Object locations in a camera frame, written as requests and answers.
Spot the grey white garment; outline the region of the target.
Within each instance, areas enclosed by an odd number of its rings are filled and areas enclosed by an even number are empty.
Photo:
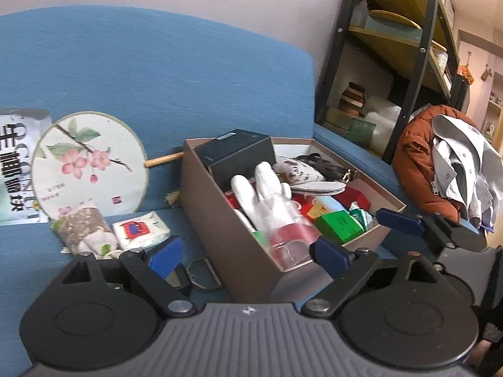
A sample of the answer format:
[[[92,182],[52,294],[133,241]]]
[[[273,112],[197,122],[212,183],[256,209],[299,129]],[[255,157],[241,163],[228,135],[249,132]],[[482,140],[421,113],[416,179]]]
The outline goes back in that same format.
[[[455,117],[432,119],[433,187],[460,204],[460,217],[476,228],[494,229],[502,208],[502,159],[472,125]]]

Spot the black metal shelf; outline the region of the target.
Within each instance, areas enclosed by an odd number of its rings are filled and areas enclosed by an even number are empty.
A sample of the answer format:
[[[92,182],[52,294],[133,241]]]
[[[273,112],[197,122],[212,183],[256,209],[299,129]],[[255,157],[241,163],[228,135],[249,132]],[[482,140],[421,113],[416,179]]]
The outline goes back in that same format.
[[[390,101],[398,113],[384,147],[390,163],[401,132],[423,105],[460,107],[460,59],[443,0],[342,0],[329,56],[315,96],[315,121],[362,147],[381,127],[363,133],[335,122],[363,119],[371,98]]]

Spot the green coconut snack bag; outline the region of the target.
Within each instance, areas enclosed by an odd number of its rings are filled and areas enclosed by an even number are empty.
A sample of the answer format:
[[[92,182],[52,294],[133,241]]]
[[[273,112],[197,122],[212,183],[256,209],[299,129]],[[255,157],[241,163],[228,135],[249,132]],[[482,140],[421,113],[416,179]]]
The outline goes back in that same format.
[[[1,224],[46,223],[31,183],[31,165],[42,153],[37,143],[52,125],[42,109],[1,110]]]

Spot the white glove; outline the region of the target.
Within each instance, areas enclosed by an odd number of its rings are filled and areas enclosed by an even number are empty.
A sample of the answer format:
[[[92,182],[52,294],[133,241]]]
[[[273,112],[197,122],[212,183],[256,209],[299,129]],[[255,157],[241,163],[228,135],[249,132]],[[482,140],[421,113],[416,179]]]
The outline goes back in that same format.
[[[297,209],[291,201],[291,188],[282,183],[268,162],[254,170],[254,184],[236,174],[230,181],[235,198],[253,226],[268,234],[293,224]]]

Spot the green small box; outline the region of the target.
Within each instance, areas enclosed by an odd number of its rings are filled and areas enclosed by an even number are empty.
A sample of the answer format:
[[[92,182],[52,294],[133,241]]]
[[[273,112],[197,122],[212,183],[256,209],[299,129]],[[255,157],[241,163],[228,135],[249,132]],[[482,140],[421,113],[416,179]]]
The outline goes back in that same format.
[[[321,215],[315,221],[319,232],[333,243],[344,245],[363,235],[362,225],[345,211]]]

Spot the white tissue packet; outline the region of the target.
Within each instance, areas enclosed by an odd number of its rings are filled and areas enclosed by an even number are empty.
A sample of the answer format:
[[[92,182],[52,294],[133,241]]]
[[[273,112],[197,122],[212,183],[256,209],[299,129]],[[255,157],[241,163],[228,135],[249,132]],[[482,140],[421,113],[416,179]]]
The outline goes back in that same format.
[[[113,223],[122,250],[149,249],[162,243],[171,230],[156,212]]]

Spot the blue sofa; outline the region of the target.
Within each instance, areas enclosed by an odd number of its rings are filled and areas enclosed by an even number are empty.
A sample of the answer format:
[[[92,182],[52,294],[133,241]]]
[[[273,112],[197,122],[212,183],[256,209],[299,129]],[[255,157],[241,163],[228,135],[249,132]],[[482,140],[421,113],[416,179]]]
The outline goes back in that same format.
[[[289,44],[192,16],[67,6],[1,18],[1,105],[54,123],[102,112],[138,136],[150,169],[138,211],[181,191],[186,139],[243,129],[314,139],[311,57]],[[4,376],[468,376],[482,326],[471,297],[421,254],[382,260],[333,318],[298,303],[207,303],[165,317],[116,260],[56,254],[41,224],[1,229]]]

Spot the brown cardboard box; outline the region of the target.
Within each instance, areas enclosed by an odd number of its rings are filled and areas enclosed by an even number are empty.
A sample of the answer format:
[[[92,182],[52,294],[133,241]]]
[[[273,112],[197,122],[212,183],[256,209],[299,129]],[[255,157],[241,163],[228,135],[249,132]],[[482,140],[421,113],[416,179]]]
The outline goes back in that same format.
[[[256,238],[242,224],[220,187],[203,166],[194,148],[210,141],[186,139],[182,158],[182,208],[206,249],[213,267],[231,297],[238,303],[302,302],[317,294],[333,280],[317,264],[307,261],[282,271]],[[314,139],[273,137],[276,155],[293,157],[314,151],[341,166],[356,168]],[[381,208],[402,212],[406,204],[364,174],[351,184],[371,203],[371,213]],[[390,229],[377,225],[346,244],[349,250],[367,247],[376,251]]]

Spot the black digital scale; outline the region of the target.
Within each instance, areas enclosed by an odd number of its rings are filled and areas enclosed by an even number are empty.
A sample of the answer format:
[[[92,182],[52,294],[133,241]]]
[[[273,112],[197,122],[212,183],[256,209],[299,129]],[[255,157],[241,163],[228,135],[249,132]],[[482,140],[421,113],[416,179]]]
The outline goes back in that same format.
[[[193,285],[191,284],[187,271],[182,264],[178,264],[165,281],[168,282],[175,290],[187,297],[193,290]]]

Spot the orange brown jacket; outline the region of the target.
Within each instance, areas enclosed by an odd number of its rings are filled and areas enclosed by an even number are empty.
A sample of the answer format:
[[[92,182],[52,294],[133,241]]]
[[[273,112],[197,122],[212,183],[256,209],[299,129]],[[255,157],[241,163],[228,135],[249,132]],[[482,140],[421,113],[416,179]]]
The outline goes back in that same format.
[[[431,122],[438,115],[454,117],[476,127],[472,119],[453,107],[439,105],[425,108],[402,131],[395,148],[393,167],[407,196],[420,211],[427,214],[438,212],[452,221],[460,222],[461,204],[451,203],[432,191],[435,134]]]

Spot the herb tea packet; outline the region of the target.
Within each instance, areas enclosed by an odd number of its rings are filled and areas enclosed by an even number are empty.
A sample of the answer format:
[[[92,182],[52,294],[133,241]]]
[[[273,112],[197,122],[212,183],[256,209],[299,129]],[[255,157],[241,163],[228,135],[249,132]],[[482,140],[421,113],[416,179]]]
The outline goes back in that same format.
[[[119,240],[96,204],[87,201],[54,221],[52,231],[62,241],[66,254],[93,253],[104,259],[119,249]]]

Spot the clear plastic cup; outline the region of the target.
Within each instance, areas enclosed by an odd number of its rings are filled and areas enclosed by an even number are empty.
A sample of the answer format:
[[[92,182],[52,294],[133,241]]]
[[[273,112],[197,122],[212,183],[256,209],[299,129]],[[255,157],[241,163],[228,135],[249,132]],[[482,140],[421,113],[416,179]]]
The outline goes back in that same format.
[[[258,202],[254,224],[266,243],[266,251],[282,271],[289,271],[310,260],[309,247],[320,236],[317,228],[283,196]]]

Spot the small black box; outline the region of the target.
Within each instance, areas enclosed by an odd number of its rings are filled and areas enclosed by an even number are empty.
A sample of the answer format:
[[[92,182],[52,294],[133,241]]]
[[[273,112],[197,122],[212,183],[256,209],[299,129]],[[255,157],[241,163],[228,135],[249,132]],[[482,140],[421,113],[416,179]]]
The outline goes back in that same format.
[[[235,175],[250,179],[260,162],[276,163],[271,137],[235,129],[195,147],[200,161],[223,192]]]

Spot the round floral hand fan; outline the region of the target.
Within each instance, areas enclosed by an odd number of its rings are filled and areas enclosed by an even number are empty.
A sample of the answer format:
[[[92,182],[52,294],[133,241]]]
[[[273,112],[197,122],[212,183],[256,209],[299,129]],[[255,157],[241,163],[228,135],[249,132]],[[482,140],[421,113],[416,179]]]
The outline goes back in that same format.
[[[53,123],[31,161],[37,204],[52,220],[90,202],[105,216],[137,212],[146,198],[150,169],[182,157],[149,159],[135,132],[102,112],[77,112]]]

